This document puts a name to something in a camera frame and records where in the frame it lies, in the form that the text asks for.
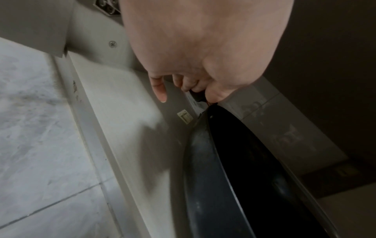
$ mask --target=label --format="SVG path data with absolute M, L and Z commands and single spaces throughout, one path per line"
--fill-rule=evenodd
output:
M 193 117 L 187 112 L 187 110 L 183 110 L 177 114 L 184 122 L 185 124 L 189 124 L 192 120 Z

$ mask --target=dark wall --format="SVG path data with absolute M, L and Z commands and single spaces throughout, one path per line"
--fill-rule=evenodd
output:
M 375 0 L 295 0 L 264 76 L 349 156 L 376 164 Z

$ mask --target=metal hinge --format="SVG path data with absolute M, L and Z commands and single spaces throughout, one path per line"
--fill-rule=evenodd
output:
M 106 16 L 120 16 L 119 0 L 94 0 L 93 5 Z

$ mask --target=human hand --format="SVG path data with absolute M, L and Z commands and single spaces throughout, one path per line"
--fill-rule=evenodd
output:
M 184 92 L 225 99 L 258 79 L 287 25 L 293 0 L 120 0 L 130 44 L 156 97 L 164 75 Z

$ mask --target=finger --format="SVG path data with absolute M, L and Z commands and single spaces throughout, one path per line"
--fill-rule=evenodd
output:
M 173 74 L 172 80 L 174 81 L 174 85 L 176 87 L 181 87 L 183 85 L 183 76 L 180 74 Z
M 152 85 L 152 89 L 154 94 L 157 96 L 158 100 L 161 102 L 167 101 L 167 92 L 165 83 L 163 81 L 163 76 L 159 77 L 151 77 L 149 75 L 150 84 Z
M 213 80 L 205 91 L 206 100 L 210 103 L 216 103 L 227 98 L 237 87 L 228 87 Z
M 181 86 L 181 90 L 184 92 L 188 92 L 190 89 L 192 89 L 196 84 L 198 83 L 197 79 L 192 79 L 189 77 L 183 78 L 183 85 Z
M 206 87 L 213 81 L 213 79 L 201 79 L 199 82 L 192 88 L 192 91 L 195 93 L 199 93 L 201 91 L 204 91 Z

